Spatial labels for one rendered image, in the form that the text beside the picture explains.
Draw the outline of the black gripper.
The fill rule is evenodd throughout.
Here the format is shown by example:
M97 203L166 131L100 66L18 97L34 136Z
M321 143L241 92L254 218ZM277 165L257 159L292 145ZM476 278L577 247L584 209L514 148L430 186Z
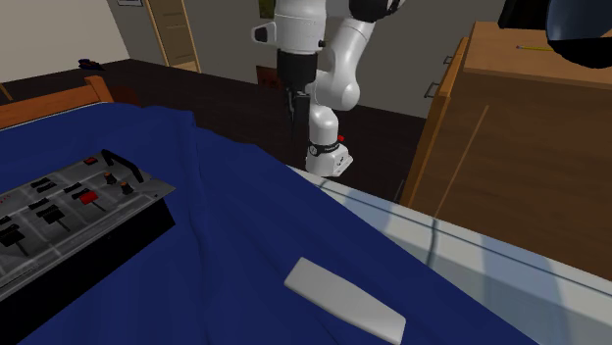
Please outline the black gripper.
M294 152L305 155L309 144L308 122L310 96L302 92L316 79L318 54L293 54L277 50L277 72L283 86L292 93L292 139Z

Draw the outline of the reddish brown box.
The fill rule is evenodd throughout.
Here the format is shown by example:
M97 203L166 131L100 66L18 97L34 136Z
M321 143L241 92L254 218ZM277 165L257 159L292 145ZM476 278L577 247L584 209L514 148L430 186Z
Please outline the reddish brown box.
M257 66L256 75L259 85L273 89L283 89L282 82L275 68Z

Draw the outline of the bed with blue blanket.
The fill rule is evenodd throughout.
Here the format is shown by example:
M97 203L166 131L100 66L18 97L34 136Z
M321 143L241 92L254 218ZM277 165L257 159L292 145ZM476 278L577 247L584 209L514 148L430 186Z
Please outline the bed with blue blanket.
M418 259L367 217L252 144L196 125L188 111L111 103L0 130L0 188L100 150L168 182L174 228L38 329L29 345L388 345L307 301L284 282L300 258L402 315L401 345L612 345L610 319L583 326L526 293L532 277L492 253L476 278Z

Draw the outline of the wooden door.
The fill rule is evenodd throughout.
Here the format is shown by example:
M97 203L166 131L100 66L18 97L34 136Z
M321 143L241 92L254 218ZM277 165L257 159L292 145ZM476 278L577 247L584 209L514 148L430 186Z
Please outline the wooden door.
M200 73L184 0L143 0L167 67Z

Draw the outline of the flat white remote control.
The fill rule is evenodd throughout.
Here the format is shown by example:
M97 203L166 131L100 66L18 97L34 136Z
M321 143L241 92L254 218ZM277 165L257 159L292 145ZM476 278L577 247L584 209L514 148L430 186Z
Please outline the flat white remote control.
M283 285L331 315L400 345L406 319L349 280L301 257Z

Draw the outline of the wooden chest of drawers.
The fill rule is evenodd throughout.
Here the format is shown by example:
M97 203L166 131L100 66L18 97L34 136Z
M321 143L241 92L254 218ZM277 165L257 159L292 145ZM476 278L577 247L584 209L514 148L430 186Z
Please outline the wooden chest of drawers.
M400 202L612 280L612 68L541 30L477 22L430 108Z

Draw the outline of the grey and black mixing console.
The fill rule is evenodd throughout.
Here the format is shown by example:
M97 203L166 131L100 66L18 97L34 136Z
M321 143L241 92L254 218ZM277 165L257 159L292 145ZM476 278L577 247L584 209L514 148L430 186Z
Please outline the grey and black mixing console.
M0 345L17 345L173 227L173 191L101 150L0 194Z

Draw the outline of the dark blue round object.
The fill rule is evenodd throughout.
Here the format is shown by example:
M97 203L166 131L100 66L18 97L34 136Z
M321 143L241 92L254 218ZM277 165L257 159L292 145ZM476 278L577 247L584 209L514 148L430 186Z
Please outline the dark blue round object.
M590 69L612 68L612 0L505 0L499 28L543 30L565 60Z

